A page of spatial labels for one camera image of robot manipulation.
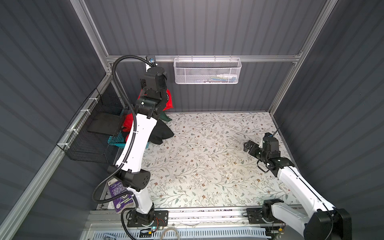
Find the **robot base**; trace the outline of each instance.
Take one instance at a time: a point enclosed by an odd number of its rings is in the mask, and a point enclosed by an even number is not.
[[[131,211],[128,216],[127,227],[157,227],[157,220],[159,220],[159,227],[168,225],[168,211],[154,211],[154,220],[151,223],[144,223],[142,218],[138,216],[136,211]]]
[[[283,202],[280,199],[264,200],[263,206],[258,208],[247,208],[247,215],[249,224],[260,223],[280,223],[281,221],[275,218],[272,214],[272,204],[277,202]]]

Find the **black wire mesh basket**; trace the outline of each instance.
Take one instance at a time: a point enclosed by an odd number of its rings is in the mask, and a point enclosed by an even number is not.
[[[123,108],[120,98],[107,93],[97,96],[88,109],[80,111],[85,113],[75,128],[66,130],[70,131],[68,139],[58,142],[57,145],[71,160],[113,164],[119,149],[113,140],[120,139],[121,125],[116,126],[112,136],[90,132],[88,128],[99,113],[124,118],[129,111]]]

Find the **black cloth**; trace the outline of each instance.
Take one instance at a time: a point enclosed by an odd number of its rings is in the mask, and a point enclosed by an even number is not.
[[[163,139],[168,139],[173,136],[172,130],[163,121],[158,120],[148,141],[160,145],[163,143]]]

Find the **leaf pattern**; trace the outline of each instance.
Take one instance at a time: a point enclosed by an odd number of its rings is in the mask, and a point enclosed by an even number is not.
[[[258,169],[257,159],[243,151],[243,143],[260,143],[274,132],[268,113],[169,114],[175,136],[163,144],[150,143],[142,168],[151,172],[148,190],[156,208],[262,205],[286,195],[271,172]],[[289,155],[281,138],[281,156]]]

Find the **wire mesh basket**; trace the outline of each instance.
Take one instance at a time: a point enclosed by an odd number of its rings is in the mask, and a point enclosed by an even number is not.
[[[123,118],[128,112],[127,109],[123,109],[120,98],[117,96],[99,95],[85,110],[76,128],[69,129],[71,130],[69,138],[65,142],[58,142],[57,145],[71,160],[113,164],[119,147],[109,142],[110,138],[119,138],[121,126],[116,128],[113,136],[90,132],[88,128],[99,113],[118,115]]]
[[[241,61],[239,58],[190,57],[175,58],[177,84],[236,84]]]

